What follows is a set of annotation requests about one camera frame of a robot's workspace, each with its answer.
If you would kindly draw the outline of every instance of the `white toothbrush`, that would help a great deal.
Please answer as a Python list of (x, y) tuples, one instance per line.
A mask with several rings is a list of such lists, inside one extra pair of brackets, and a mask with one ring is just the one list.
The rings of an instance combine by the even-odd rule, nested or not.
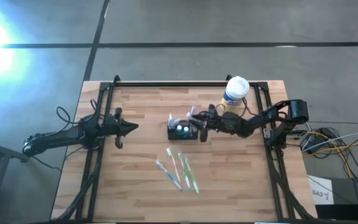
[(173, 166), (175, 167), (175, 171), (176, 171), (176, 173), (177, 173), (177, 177), (178, 177), (179, 184), (181, 184), (181, 182), (180, 182), (180, 176), (179, 176), (178, 169), (177, 169), (177, 164), (175, 163), (175, 158), (173, 158), (173, 155), (172, 155), (172, 153), (171, 153), (171, 149), (170, 149), (170, 148), (171, 148), (171, 147), (169, 147), (169, 148), (167, 149), (167, 153), (168, 153), (168, 156), (170, 156), (170, 157), (172, 158)]
[(183, 177), (185, 178), (187, 189), (191, 189), (190, 181), (189, 181), (189, 178), (187, 177), (187, 173), (186, 173), (185, 164), (183, 163), (183, 158), (182, 158), (180, 152), (178, 153), (178, 157), (181, 162), (181, 171), (183, 172)]
[(196, 184), (196, 179), (194, 178), (193, 171), (191, 171), (191, 169), (190, 169), (189, 160), (187, 159), (187, 157), (185, 158), (185, 162), (186, 162), (186, 165), (187, 165), (187, 169), (189, 170), (189, 173), (190, 173), (191, 181), (193, 182), (194, 190), (198, 194), (198, 187), (197, 187), (197, 184)]

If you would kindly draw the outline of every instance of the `green toothbrush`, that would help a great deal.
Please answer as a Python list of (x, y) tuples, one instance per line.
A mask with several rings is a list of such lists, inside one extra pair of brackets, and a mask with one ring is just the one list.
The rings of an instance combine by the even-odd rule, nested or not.
[(181, 162), (181, 171), (183, 172), (183, 177), (186, 180), (187, 189), (191, 189), (190, 181), (189, 181), (189, 178), (187, 177), (187, 173), (186, 173), (185, 164), (183, 163), (183, 158), (182, 158), (180, 152), (178, 153), (178, 157), (179, 157), (180, 162)]
[(187, 165), (187, 169), (189, 170), (189, 173), (190, 173), (191, 181), (193, 182), (194, 190), (198, 194), (198, 187), (197, 187), (197, 184), (196, 184), (196, 179), (194, 178), (193, 171), (191, 171), (191, 169), (190, 169), (189, 160), (187, 159), (187, 157), (185, 158), (185, 162), (186, 162), (186, 165)]

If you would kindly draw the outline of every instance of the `toothbrush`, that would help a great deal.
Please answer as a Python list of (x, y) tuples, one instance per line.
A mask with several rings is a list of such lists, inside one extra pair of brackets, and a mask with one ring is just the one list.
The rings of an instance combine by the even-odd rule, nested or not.
[(171, 148), (171, 147), (169, 147), (169, 148), (167, 149), (167, 153), (168, 153), (168, 156), (170, 156), (170, 157), (172, 158), (173, 166), (175, 167), (175, 172), (177, 173), (177, 177), (178, 177), (179, 184), (181, 184), (181, 182), (180, 182), (180, 176), (179, 176), (178, 169), (177, 169), (177, 164), (175, 163), (175, 158), (173, 158), (173, 155), (172, 155), (172, 153), (171, 153), (170, 148)]
[(167, 174), (167, 176), (169, 177), (169, 179), (173, 182), (173, 184), (175, 184), (175, 186), (182, 191), (180, 184), (175, 181), (175, 179), (172, 177), (172, 175), (166, 170), (166, 168), (161, 164), (160, 161), (156, 160), (155, 161), (156, 165), (158, 166), (158, 168), (162, 169), (163, 171), (165, 171), (165, 173)]
[(189, 181), (189, 178), (187, 177), (187, 173), (186, 173), (185, 164), (183, 163), (183, 158), (182, 158), (180, 152), (178, 153), (178, 157), (179, 157), (180, 162), (181, 162), (181, 171), (183, 172), (183, 177), (186, 180), (187, 189), (191, 189), (190, 181)]
[(191, 171), (191, 169), (190, 169), (189, 160), (187, 159), (187, 157), (185, 158), (185, 162), (186, 162), (186, 165), (187, 165), (187, 169), (189, 170), (189, 173), (190, 173), (191, 181), (193, 182), (194, 190), (198, 194), (198, 187), (197, 187), (197, 184), (196, 184), (196, 179), (194, 178), (193, 171)]

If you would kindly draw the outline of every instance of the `wooden table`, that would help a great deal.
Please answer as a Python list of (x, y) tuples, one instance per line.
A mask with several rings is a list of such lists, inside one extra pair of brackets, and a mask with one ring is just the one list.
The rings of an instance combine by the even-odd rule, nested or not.
[[(76, 120), (93, 113), (90, 99), (97, 99), (100, 82), (85, 82)], [(268, 81), (272, 103), (287, 99), (283, 81)], [(167, 139), (169, 112), (185, 118), (191, 106), (205, 110), (219, 104), (224, 87), (115, 87), (112, 110), (121, 107), (126, 121), (139, 128), (123, 138), (123, 149), (106, 139), (94, 222), (252, 222), (276, 221), (272, 187), (261, 130), (245, 139), (209, 132), (207, 142)], [(257, 112), (255, 92), (247, 95), (250, 110)], [(68, 152), (78, 146), (71, 146)], [(200, 194), (180, 192), (157, 169), (154, 161), (175, 175), (166, 148), (177, 159), (182, 152), (190, 160)], [(52, 218), (58, 217), (80, 189), (86, 151), (78, 151), (64, 163)], [(307, 211), (316, 217), (305, 165), (298, 147), (284, 155), (290, 188)], [(282, 206), (285, 201), (281, 194)], [(89, 195), (84, 212), (88, 211)]]

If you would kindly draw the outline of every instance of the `concrete floor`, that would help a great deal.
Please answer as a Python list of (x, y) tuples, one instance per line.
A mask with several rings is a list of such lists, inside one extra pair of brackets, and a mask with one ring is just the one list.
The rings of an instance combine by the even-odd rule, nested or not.
[[(92, 43), (103, 0), (0, 0), (0, 43)], [(101, 42), (358, 41), (354, 0), (112, 0)], [(34, 132), (75, 114), (90, 49), (0, 49), (0, 145), (20, 151)], [(99, 49), (91, 80), (284, 80), (312, 121), (358, 122), (358, 47)], [(312, 123), (314, 128), (330, 124)], [(330, 125), (341, 134), (358, 124)], [(354, 139), (345, 139), (350, 143)], [(354, 154), (358, 160), (358, 148)], [(39, 158), (61, 167), (65, 150)], [(342, 177), (339, 157), (305, 159), (309, 174)], [(59, 173), (12, 160), (0, 193), (0, 223), (49, 219)]]

